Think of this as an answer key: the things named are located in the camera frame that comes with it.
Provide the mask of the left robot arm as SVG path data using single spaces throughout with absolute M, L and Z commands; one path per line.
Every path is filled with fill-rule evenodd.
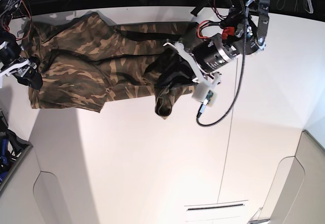
M 166 41 L 174 51 L 173 63 L 156 85 L 172 88 L 220 82 L 218 70 L 238 56 L 254 54 L 265 47 L 270 0 L 230 0 L 231 8 L 219 21 L 206 20 L 190 28 L 176 42 Z

